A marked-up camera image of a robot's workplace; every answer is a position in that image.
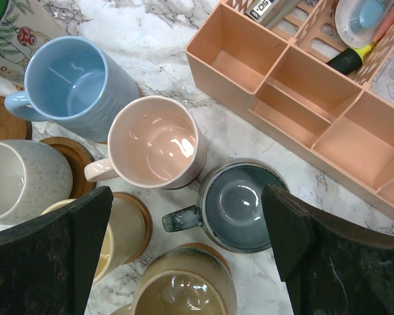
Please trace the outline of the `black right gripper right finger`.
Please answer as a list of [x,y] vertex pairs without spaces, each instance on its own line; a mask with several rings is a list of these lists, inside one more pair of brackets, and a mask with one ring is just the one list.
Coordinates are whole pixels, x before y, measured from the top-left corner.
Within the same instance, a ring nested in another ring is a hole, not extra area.
[[261,195],[294,314],[394,314],[394,236],[313,207],[278,186]]

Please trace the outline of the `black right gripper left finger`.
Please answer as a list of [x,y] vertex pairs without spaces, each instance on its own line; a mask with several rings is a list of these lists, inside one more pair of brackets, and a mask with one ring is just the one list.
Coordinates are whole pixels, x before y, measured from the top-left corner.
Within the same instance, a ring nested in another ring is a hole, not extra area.
[[113,193],[101,186],[0,231],[0,314],[83,314]]

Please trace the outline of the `yellow mug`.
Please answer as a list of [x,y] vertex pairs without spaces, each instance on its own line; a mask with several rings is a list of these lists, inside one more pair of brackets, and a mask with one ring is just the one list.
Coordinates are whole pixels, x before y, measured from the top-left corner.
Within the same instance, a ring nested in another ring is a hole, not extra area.
[[114,197],[93,282],[97,283],[123,265],[135,254],[143,239],[144,219],[138,207]]

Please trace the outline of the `white cream mug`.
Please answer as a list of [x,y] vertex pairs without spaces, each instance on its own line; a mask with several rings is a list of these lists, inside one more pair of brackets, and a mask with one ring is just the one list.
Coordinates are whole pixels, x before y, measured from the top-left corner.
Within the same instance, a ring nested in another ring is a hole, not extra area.
[[70,197],[73,175],[66,158],[32,140],[0,141],[0,224],[19,224]]

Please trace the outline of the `grey mug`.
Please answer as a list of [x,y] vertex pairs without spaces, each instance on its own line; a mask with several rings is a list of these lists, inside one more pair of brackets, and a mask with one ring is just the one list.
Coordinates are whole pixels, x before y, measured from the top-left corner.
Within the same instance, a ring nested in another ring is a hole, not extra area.
[[284,178],[266,163],[233,159],[203,179],[195,205],[162,217],[166,232],[204,229],[218,246],[234,253],[258,253],[271,247],[261,195],[267,185],[288,191]]

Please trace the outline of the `light brown wooden coaster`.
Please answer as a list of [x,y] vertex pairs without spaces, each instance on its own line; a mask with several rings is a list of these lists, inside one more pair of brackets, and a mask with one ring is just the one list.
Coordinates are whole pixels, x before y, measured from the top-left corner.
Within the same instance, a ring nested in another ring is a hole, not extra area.
[[197,248],[197,249],[202,249],[204,251],[207,251],[208,253],[211,253],[213,256],[217,257],[225,266],[225,268],[229,271],[230,274],[232,274],[230,267],[226,261],[226,259],[218,252],[216,249],[212,248],[211,246],[208,246],[203,243],[185,243],[180,245],[179,247],[191,247],[191,248]]

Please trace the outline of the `tan mug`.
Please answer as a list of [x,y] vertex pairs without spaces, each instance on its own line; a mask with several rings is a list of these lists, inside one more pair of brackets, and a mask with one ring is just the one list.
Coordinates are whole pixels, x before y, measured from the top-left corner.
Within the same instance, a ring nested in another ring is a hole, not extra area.
[[232,274],[211,253],[176,247],[144,271],[133,302],[114,314],[236,314]]

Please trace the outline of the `brown ringed wooden coaster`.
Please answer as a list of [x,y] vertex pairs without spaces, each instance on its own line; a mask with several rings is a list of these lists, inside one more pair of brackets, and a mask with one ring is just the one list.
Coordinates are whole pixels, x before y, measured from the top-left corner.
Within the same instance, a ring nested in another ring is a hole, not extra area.
[[4,101],[5,97],[0,96],[0,140],[31,140],[31,122],[12,115]]

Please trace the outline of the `pink mug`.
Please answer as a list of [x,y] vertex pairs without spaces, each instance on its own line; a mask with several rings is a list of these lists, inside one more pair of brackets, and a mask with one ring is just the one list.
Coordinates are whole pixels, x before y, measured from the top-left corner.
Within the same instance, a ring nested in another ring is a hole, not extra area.
[[108,157],[84,168],[89,182],[121,177],[141,188],[177,189],[202,172],[207,157],[191,113],[164,96],[130,102],[115,117],[107,143]]

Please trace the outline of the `blue mug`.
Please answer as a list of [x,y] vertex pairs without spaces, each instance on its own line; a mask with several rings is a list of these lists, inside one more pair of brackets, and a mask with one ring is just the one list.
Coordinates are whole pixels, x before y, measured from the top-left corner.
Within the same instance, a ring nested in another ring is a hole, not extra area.
[[92,41],[58,37],[41,46],[26,68],[24,90],[5,108],[26,121],[53,121],[104,142],[116,115],[139,98],[134,79]]

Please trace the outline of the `green floral mug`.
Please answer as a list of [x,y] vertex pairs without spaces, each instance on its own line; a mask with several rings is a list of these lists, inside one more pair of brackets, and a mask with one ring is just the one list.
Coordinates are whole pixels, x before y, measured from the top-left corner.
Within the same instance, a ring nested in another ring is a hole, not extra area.
[[38,1],[0,1],[0,77],[22,87],[38,49],[67,34]]

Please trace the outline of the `peach plastic file organizer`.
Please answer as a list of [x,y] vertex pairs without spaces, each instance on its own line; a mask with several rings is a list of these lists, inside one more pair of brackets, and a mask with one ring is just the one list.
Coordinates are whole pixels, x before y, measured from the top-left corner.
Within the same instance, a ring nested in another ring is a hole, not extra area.
[[320,1],[295,35],[268,30],[221,1],[186,46],[200,90],[394,220],[394,104],[371,91],[394,50],[394,23],[355,73],[343,75],[311,42],[332,1]]

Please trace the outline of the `yellow black highlighter pen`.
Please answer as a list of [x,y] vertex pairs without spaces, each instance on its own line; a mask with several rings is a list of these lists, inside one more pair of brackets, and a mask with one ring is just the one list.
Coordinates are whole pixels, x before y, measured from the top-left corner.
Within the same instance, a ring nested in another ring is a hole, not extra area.
[[326,64],[343,75],[349,75],[363,65],[365,56],[374,46],[375,44],[371,43],[360,49],[349,47]]

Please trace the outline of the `white blue packet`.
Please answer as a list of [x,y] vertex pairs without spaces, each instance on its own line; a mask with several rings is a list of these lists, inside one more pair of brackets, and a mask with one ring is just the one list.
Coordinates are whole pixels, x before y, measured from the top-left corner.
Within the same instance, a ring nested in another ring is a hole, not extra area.
[[334,13],[335,29],[349,47],[363,48],[372,37],[394,1],[340,0]]

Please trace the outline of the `black grey marker pen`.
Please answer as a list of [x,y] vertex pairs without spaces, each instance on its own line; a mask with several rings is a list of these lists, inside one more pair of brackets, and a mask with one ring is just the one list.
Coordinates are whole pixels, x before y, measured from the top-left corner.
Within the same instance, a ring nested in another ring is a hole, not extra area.
[[287,14],[293,11],[301,0],[259,0],[254,1],[245,15],[258,24],[273,29]]

